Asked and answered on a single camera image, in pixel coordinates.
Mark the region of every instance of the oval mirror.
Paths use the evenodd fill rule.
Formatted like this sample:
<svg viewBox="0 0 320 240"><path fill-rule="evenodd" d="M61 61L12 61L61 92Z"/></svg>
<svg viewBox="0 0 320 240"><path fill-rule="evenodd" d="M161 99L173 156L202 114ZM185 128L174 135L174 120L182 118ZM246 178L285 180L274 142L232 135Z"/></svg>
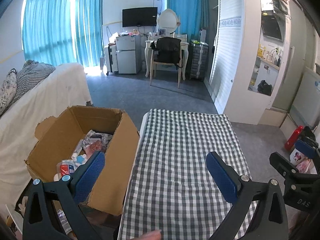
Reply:
<svg viewBox="0 0 320 240"><path fill-rule="evenodd" d="M166 9L163 13L158 17L158 28L166 29L166 34L173 33L178 25L179 19L174 11L171 9Z"/></svg>

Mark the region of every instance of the curtain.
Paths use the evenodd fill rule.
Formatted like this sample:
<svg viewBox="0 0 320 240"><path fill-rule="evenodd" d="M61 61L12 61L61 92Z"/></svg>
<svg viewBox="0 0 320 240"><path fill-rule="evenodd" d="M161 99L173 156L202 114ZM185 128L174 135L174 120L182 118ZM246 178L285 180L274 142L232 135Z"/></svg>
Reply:
<svg viewBox="0 0 320 240"><path fill-rule="evenodd" d="M76 58L83 66L100 65L103 57L102 0L76 0Z"/></svg>
<svg viewBox="0 0 320 240"><path fill-rule="evenodd" d="M197 40L200 28L209 25L208 0L167 0L167 3L180 17L180 33L186 33L188 40Z"/></svg>
<svg viewBox="0 0 320 240"><path fill-rule="evenodd" d="M54 66L75 62L70 0L27 0L22 43L25 60Z"/></svg>

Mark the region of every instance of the silver bolt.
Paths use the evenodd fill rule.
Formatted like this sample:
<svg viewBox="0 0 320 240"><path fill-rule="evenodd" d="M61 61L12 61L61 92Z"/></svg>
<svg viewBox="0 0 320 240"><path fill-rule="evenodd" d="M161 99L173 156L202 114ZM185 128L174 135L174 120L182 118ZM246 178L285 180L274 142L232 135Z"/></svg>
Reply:
<svg viewBox="0 0 320 240"><path fill-rule="evenodd" d="M62 177L62 180L63 181L68 181L70 179L70 175L64 175L63 177Z"/></svg>
<svg viewBox="0 0 320 240"><path fill-rule="evenodd" d="M278 185L278 181L276 181L275 179L271 180L271 184L277 186Z"/></svg>
<svg viewBox="0 0 320 240"><path fill-rule="evenodd" d="M249 177L248 177L247 175L242 175L242 176L241 176L241 179L242 179L243 181L249 181Z"/></svg>
<svg viewBox="0 0 320 240"><path fill-rule="evenodd" d="M33 185L38 185L40 183L40 180L39 179L35 179L34 181L33 181Z"/></svg>

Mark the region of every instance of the human hand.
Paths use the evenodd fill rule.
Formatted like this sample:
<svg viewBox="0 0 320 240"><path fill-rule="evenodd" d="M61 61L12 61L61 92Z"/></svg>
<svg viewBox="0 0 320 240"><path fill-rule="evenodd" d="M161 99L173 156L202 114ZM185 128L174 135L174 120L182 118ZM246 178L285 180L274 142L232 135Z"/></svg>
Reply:
<svg viewBox="0 0 320 240"><path fill-rule="evenodd" d="M161 240L161 231L152 231L132 240Z"/></svg>

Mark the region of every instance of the cardboard box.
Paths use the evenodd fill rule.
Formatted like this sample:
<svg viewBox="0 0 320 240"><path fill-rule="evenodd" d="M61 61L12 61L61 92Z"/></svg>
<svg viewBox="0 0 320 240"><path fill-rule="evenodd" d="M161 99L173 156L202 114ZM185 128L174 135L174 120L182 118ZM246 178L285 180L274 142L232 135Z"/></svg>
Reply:
<svg viewBox="0 0 320 240"><path fill-rule="evenodd" d="M31 177L53 181L56 165L70 159L79 140L89 130L113 134L106 151L106 164L90 193L88 206L120 215L139 141L137 128L126 112L88 106L73 106L58 118L38 124L38 143L25 161Z"/></svg>

